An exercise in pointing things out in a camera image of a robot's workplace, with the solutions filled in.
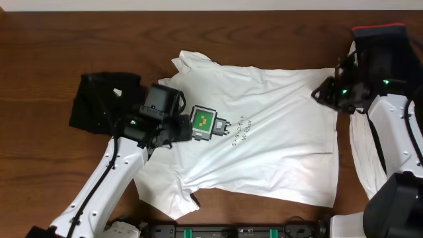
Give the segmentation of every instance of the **graphic print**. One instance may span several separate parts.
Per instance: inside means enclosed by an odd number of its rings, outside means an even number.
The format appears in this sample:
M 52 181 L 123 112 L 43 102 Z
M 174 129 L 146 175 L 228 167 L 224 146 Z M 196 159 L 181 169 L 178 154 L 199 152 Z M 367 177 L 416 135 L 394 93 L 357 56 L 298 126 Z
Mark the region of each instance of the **graphic print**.
M 231 124 L 226 119 L 218 118 L 216 110 L 203 106 L 193 106 L 191 111 L 192 137 L 196 141 L 210 140 L 213 135 L 229 134 L 226 127 Z

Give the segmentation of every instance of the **brown wooden surface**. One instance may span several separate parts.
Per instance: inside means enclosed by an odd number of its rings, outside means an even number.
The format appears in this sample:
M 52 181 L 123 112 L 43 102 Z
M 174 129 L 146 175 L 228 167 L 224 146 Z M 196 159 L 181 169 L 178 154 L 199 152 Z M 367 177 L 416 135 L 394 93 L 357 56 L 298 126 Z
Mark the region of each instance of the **brown wooden surface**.
M 172 77 L 179 51 L 201 52 L 220 64 L 263 69 L 334 67 L 348 50 L 350 27 L 404 22 L 423 38 L 420 11 L 7 13 L 0 21 L 0 234 L 24 237 L 49 226 L 83 187 L 108 136 L 70 128 L 82 73 L 128 71 L 150 85 Z M 197 212 L 179 224 L 282 223 L 298 215 L 360 212 L 367 197 L 348 137 L 338 119 L 340 173 L 334 209 L 218 189 L 200 190 Z M 169 220 L 138 200 L 133 183 L 113 217 Z

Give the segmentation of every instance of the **t-shirt sleeve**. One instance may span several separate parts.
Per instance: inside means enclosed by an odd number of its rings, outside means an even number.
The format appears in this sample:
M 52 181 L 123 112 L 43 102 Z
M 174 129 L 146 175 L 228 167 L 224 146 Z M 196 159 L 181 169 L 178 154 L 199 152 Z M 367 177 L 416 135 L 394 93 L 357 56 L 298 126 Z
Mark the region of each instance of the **t-shirt sleeve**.
M 178 173 L 172 169 L 172 155 L 168 153 L 169 149 L 156 149 L 134 180 L 139 199 L 172 219 L 178 219 L 199 207 L 190 196 L 195 191 L 185 188 Z
M 350 143 L 358 178 L 367 197 L 371 199 L 385 184 L 387 177 L 366 115 L 355 112 L 350 116 Z

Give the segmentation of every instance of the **t-shirt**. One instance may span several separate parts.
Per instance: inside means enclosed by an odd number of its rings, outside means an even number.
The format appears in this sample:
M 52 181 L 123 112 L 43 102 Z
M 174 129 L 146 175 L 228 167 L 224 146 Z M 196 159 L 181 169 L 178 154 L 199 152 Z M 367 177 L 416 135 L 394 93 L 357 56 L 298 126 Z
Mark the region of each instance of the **t-shirt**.
M 139 198 L 173 219 L 198 209 L 190 194 L 220 188 L 332 207 L 337 113 L 310 97 L 334 69 L 219 65 L 182 51 L 160 81 L 186 97 L 192 140 L 157 148 L 135 176 Z
M 386 183 L 387 177 L 377 154 L 367 115 L 350 115 L 350 143 L 354 166 L 369 200 Z

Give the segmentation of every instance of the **white wall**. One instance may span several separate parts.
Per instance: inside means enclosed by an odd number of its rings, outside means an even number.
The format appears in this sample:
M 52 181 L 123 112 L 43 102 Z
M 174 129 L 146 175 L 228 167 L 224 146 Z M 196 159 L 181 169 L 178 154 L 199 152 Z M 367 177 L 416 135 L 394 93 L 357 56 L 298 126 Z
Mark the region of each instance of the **white wall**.
M 0 0 L 5 11 L 423 9 L 423 0 Z

